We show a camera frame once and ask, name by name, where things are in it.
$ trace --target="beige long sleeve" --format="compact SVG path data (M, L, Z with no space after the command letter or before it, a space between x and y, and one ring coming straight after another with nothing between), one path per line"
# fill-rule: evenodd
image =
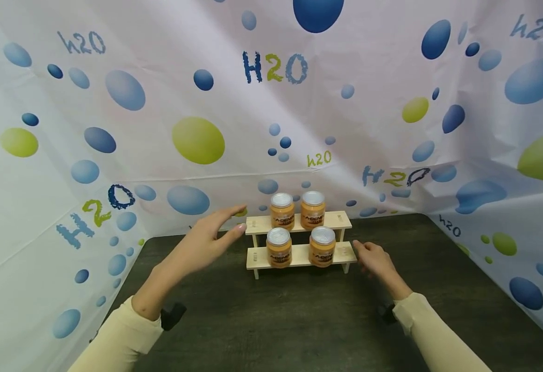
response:
M405 333L411 334L431 372L490 372L423 295L412 293L396 301L393 315Z
M163 332L161 320L135 313L132 298L112 311L69 372L129 372L139 355L150 351Z

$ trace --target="silver jar lid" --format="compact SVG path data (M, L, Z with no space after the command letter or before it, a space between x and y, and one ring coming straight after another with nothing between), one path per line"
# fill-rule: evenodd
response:
M314 207L323 204L325 195L318 191L307 191L302 194L302 201Z
M290 231L283 227L272 228L270 232L267 233L267 240L273 245L284 245L290 240Z
M321 245L329 245L335 240L335 231L329 227L318 226L312 229L311 238Z
M292 204L292 196L287 192L278 192L271 196L271 205L278 208L286 208Z

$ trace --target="jar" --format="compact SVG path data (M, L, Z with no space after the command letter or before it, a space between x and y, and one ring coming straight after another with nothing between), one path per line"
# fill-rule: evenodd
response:
M292 196L278 192L271 197L271 227L283 227L290 231L294 227L294 212L296 207Z
M323 226L325 221L325 195L318 191L303 193L300 209L300 224L306 230Z
M290 231L276 227L267 233L267 262L277 269L290 266L292 263Z
M335 252L335 231L319 226L311 231L309 240L309 261L317 267L327 267L333 263Z

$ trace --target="backdrop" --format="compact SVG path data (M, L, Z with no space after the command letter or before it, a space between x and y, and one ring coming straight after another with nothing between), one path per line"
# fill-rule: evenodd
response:
M543 328L543 0L0 0L0 371L66 370L146 239L306 190L427 214Z

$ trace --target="printed backdrop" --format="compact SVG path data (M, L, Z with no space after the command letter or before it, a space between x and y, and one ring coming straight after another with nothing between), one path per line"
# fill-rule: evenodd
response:
M543 328L543 0L0 0L0 371L65 371L146 239L307 190L427 214Z

